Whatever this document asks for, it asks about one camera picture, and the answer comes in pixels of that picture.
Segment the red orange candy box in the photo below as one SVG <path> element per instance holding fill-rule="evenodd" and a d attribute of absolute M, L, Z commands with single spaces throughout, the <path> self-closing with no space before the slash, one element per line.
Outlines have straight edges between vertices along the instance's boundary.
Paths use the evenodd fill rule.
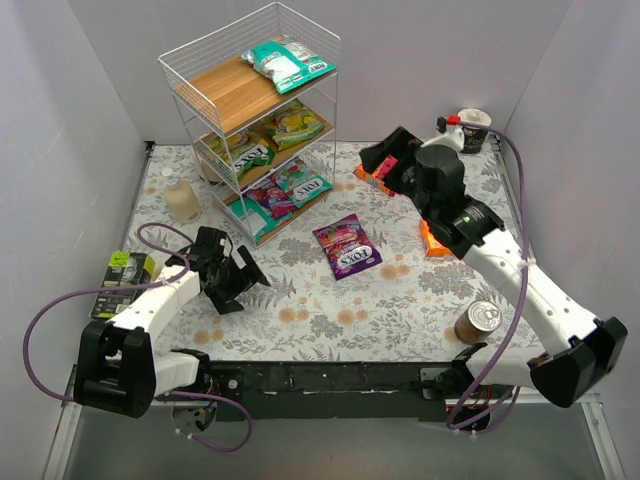
<path fill-rule="evenodd" d="M 363 166 L 359 165 L 353 174 L 360 180 L 365 181 L 367 184 L 375 187 L 380 192 L 393 197 L 395 192 L 387 188 L 384 184 L 385 176 L 396 166 L 398 160 L 393 156 L 387 156 L 385 160 L 374 170 L 373 173 L 367 173 L 364 171 Z"/>

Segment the teal mint candy bag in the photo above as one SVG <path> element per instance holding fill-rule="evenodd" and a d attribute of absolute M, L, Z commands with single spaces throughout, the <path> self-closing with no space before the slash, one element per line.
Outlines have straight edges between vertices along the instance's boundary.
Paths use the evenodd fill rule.
<path fill-rule="evenodd" d="M 250 198 L 236 199 L 229 204 L 229 208 L 241 224 L 247 228 L 255 242 L 279 226 L 278 220 Z"/>
<path fill-rule="evenodd" d="M 240 56 L 273 83 L 279 94 L 287 94 L 336 70 L 336 66 L 291 36 L 280 36 Z"/>

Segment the purple Fox's berries candy bag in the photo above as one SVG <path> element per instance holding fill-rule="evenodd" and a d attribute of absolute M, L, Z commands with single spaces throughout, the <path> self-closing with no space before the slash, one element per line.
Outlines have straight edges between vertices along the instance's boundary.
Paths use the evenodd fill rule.
<path fill-rule="evenodd" d="M 289 196 L 270 178 L 262 180 L 246 192 L 274 219 L 281 219 L 297 210 Z"/>
<path fill-rule="evenodd" d="M 336 281 L 382 262 L 380 252 L 370 241 L 356 214 L 316 229 L 313 234 L 329 261 Z"/>

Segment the teal Fox's fruit candy bag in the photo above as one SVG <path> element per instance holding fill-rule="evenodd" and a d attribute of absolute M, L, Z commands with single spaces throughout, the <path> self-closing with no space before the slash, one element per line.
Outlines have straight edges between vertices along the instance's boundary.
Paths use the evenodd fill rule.
<path fill-rule="evenodd" d="M 271 180 L 287 195 L 295 207 L 300 208 L 333 186 L 316 169 L 299 157 L 286 162 Z"/>

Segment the green yellow Fox's candy bag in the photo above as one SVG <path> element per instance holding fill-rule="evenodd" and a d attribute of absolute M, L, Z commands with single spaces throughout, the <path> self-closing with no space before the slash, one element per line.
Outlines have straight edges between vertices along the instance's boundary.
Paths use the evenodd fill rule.
<path fill-rule="evenodd" d="M 202 137 L 195 148 L 212 163 L 241 179 L 251 168 L 270 165 L 275 151 L 254 129 L 247 128 L 223 138 L 215 133 Z"/>
<path fill-rule="evenodd" d="M 279 151 L 295 147 L 324 131 L 324 123 L 298 99 L 262 119 L 262 125 Z"/>

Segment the white wire wooden shelf rack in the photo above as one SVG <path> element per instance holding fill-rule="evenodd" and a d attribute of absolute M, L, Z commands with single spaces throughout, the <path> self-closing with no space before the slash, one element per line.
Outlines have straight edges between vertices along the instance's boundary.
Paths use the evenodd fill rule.
<path fill-rule="evenodd" d="M 338 66 L 340 37 L 281 2 L 272 2 L 218 30 L 163 53 L 158 58 L 165 80 L 191 142 L 198 166 L 207 165 L 219 178 L 212 190 L 214 204 L 255 247 L 270 239 L 259 235 L 246 212 L 230 207 L 244 201 L 246 192 L 283 169 L 294 157 L 304 160 L 328 181 L 334 181 L 336 161 L 314 156 L 318 143 L 337 149 L 338 73 L 332 71 L 287 94 L 242 59 L 243 52 L 277 36 L 290 35 L 324 60 Z M 228 141 L 249 128 L 262 137 L 263 119 L 299 100 L 323 125 L 314 138 L 276 153 L 271 164 L 236 176 L 230 156 L 221 157 L 206 141 L 211 135 Z"/>

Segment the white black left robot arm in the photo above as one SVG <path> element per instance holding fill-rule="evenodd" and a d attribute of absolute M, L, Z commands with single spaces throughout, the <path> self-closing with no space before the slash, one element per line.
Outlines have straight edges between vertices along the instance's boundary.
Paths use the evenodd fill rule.
<path fill-rule="evenodd" d="M 246 246 L 233 246 L 222 230 L 199 228 L 193 243 L 166 260 L 156 286 L 147 288 L 112 319 L 94 320 L 83 330 L 74 400 L 138 418 L 160 395 L 174 390 L 207 392 L 212 385 L 206 371 L 208 355 L 174 349 L 156 356 L 156 340 L 199 295 L 224 315 L 242 310 L 240 294 L 268 283 Z"/>

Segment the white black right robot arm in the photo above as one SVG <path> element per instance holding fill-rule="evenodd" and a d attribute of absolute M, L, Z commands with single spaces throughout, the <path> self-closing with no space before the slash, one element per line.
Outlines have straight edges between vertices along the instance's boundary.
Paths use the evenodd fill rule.
<path fill-rule="evenodd" d="M 514 238 L 489 206 L 467 193 L 458 156 L 463 142 L 460 129 L 442 127 L 422 142 L 399 127 L 359 157 L 369 174 L 387 158 L 396 159 L 383 178 L 385 187 L 407 197 L 434 237 L 515 307 L 543 351 L 511 360 L 504 348 L 480 341 L 431 384 L 460 393 L 480 385 L 531 388 L 567 408 L 613 370 L 628 331 L 617 318 L 600 319 L 572 300 L 530 261 L 528 236 Z"/>

